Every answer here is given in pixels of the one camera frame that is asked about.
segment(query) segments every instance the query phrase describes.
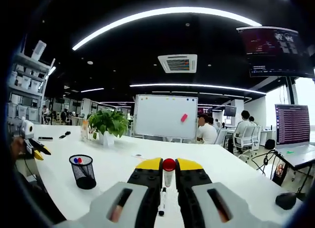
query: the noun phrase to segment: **pen holder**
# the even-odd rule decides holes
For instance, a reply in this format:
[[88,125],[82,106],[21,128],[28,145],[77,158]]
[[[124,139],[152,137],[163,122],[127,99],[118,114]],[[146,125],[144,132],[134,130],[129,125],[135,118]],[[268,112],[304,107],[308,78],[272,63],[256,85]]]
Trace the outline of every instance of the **pen holder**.
[[69,158],[77,186],[90,190],[96,186],[93,159],[86,155],[73,155]]

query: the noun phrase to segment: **whiteboard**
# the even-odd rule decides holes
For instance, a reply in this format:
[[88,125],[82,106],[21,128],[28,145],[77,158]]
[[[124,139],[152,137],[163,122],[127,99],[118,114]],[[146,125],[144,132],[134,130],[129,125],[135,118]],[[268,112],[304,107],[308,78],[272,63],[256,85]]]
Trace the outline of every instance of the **whiteboard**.
[[194,139],[198,98],[137,95],[134,109],[135,134]]

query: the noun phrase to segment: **ceiling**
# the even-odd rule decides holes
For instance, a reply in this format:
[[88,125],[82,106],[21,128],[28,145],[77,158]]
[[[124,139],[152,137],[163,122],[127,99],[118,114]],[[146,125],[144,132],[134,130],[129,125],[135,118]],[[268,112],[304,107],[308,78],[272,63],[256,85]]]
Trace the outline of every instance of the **ceiling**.
[[[314,44],[307,12],[300,0],[49,0],[47,9],[31,26],[26,54],[38,40],[47,43],[41,61],[56,58],[46,95],[90,98],[95,101],[133,101],[152,91],[213,93],[258,98],[243,91],[196,87],[143,87],[131,84],[194,83],[269,91],[285,83],[282,78],[250,78],[245,49],[236,32],[239,21],[205,14],[167,14],[133,21],[111,29],[76,51],[72,47],[97,29],[139,12],[174,6],[198,6],[232,12],[261,23],[298,30],[304,43]],[[166,74],[160,55],[197,54],[197,72]],[[74,93],[104,88],[101,91]],[[222,104],[235,97],[199,94],[199,103]]]

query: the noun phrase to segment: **green plant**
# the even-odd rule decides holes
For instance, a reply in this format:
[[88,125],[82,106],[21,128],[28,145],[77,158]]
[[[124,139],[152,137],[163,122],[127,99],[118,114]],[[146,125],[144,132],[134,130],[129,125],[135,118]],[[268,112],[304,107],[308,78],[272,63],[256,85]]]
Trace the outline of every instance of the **green plant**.
[[119,135],[119,138],[128,129],[128,120],[122,113],[116,111],[103,110],[91,115],[89,125],[95,130],[93,138],[96,139],[96,133],[104,134],[108,131],[110,134]]

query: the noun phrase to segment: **computer mouse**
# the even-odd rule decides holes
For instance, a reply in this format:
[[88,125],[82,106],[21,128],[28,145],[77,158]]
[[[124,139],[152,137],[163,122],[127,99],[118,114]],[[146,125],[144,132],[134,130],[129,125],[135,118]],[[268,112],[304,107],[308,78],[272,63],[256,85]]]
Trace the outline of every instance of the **computer mouse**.
[[296,193],[283,193],[276,197],[276,205],[284,210],[291,209],[296,203]]

